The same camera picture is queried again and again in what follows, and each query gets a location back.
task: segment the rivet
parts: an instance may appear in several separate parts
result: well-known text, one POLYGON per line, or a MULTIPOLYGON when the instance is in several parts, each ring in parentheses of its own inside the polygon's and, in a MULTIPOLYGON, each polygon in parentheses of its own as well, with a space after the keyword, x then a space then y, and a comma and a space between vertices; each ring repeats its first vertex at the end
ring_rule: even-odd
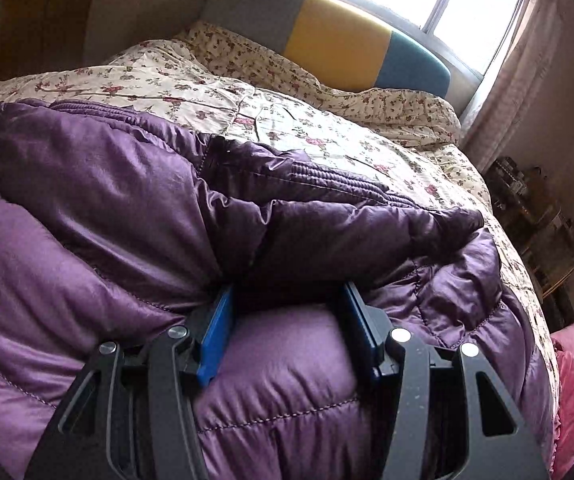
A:
POLYGON ((461 352, 467 357, 476 357, 478 355, 478 347, 474 343, 463 343, 461 352))
POLYGON ((399 343, 406 343, 411 339, 411 332, 404 328, 393 328, 391 332, 389 332, 394 341, 398 341, 399 343))
POLYGON ((183 337, 185 337, 188 333, 188 330, 183 327, 182 325, 176 325, 171 327, 168 331, 167 331, 167 335, 171 338, 171 339, 182 339, 183 337))
POLYGON ((113 341, 107 341, 106 343, 102 343, 102 345, 100 345, 99 350, 102 355, 113 354, 116 351, 116 343, 114 343, 113 341))

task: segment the headboard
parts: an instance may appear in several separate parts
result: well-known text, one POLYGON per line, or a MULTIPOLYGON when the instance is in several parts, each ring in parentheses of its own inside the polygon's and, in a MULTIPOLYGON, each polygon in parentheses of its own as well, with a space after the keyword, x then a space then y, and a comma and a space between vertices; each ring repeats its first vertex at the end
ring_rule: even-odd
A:
POLYGON ((445 97, 447 67, 400 30, 338 0, 207 0, 201 18, 292 60, 332 88, 445 97))

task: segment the purple puffer jacket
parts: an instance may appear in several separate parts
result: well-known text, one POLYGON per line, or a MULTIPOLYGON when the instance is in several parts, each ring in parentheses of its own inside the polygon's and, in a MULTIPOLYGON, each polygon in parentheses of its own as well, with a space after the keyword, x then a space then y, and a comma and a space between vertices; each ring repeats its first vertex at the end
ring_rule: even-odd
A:
POLYGON ((552 399, 478 212, 146 113, 0 103, 0 465, 21 479, 97 345, 142 344, 235 282, 241 315, 194 403, 212 478, 367 479, 379 412, 333 314, 363 298, 427 343, 474 341, 549 459, 552 399))

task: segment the window frame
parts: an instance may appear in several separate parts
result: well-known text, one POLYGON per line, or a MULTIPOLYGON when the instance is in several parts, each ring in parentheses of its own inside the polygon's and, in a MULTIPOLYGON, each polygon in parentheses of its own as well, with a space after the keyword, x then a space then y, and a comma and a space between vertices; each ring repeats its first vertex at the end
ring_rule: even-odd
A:
MULTIPOLYGON (((392 27, 398 28, 398 30, 403 31, 405 34, 416 40, 418 43, 426 47, 428 50, 433 52, 434 54, 442 57, 448 63, 456 67, 465 78, 476 84, 477 86, 483 80, 485 73, 480 73, 478 70, 470 67, 461 60, 456 53, 449 48, 449 46, 444 43, 442 40, 439 40, 434 35, 434 29, 438 25, 438 22, 443 17, 443 12, 449 3, 449 0, 436 0, 434 4, 434 8, 429 14, 425 25, 422 27, 416 25, 415 23, 410 22, 400 14, 396 14, 393 10, 388 9, 387 7, 381 6, 377 3, 371 2, 369 0, 341 0, 345 3, 348 3, 353 6, 360 7, 363 10, 375 15, 376 17, 380 18, 386 23, 389 23, 392 27)), ((507 39, 507 34, 512 30, 512 25, 514 24, 516 17, 518 16, 519 10, 522 6, 523 0, 516 1, 516 7, 514 8, 514 13, 512 14, 512 18, 507 23, 506 31, 503 35, 502 40, 496 47, 496 51, 494 52, 494 56, 492 56, 492 60, 496 57, 499 49, 507 39)), ((485 72, 490 68, 490 64, 488 64, 485 72)))

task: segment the black clamp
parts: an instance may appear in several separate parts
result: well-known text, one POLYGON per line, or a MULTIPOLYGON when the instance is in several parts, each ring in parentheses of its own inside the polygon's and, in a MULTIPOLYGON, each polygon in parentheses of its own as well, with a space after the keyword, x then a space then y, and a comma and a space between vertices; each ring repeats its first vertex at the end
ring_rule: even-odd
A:
MULTIPOLYGON (((549 478, 515 403, 477 346, 424 344, 365 305, 353 283, 330 306, 361 383, 395 392, 387 453, 376 461, 382 480, 427 474, 430 429, 447 442, 431 478, 549 478), (435 404, 448 424, 430 421, 435 404)), ((228 287, 213 305, 137 351, 100 345, 54 413, 25 479, 208 480, 191 401, 216 374, 232 324, 228 287)))

